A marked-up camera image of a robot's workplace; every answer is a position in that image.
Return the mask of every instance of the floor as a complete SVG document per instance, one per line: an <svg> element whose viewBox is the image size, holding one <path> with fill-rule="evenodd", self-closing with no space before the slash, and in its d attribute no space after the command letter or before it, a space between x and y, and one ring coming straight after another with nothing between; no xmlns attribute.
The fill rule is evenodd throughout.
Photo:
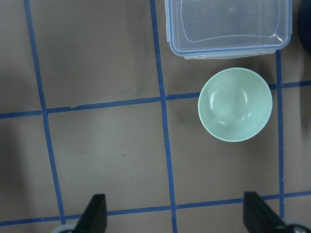
<svg viewBox="0 0 311 233"><path fill-rule="evenodd" d="M245 233L246 190L311 226L311 55L295 23L275 54L195 61L171 52L163 0L1 1L0 30L2 233L76 222L95 193L108 233ZM260 74L274 100L240 143L197 114L229 67Z"/></svg>

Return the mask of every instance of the black object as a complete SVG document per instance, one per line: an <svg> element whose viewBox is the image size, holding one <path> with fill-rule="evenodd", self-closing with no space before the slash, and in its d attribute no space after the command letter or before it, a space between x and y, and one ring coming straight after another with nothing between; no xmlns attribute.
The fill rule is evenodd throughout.
<svg viewBox="0 0 311 233"><path fill-rule="evenodd" d="M311 0L303 0L297 16L297 31L300 42L311 53Z"/></svg>
<svg viewBox="0 0 311 233"><path fill-rule="evenodd" d="M300 225L286 225L256 192L244 192L243 222L250 233L311 233Z"/></svg>
<svg viewBox="0 0 311 233"><path fill-rule="evenodd" d="M73 233L104 233L107 226L105 194L96 194L87 205Z"/></svg>

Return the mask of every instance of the mint green bowl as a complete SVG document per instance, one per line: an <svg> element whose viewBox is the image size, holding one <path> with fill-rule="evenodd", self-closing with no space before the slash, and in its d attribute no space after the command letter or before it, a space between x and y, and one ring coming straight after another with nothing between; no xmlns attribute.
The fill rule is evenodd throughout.
<svg viewBox="0 0 311 233"><path fill-rule="evenodd" d="M267 124L272 95L266 81L245 68L220 71L204 85L198 102L200 120L214 137L241 142Z"/></svg>

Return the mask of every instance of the clear plastic container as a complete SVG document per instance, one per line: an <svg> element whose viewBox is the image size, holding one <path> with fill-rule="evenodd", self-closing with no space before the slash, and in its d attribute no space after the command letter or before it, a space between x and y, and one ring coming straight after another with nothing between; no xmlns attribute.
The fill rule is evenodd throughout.
<svg viewBox="0 0 311 233"><path fill-rule="evenodd" d="M186 59L271 54L292 34L292 0L165 0L167 40Z"/></svg>

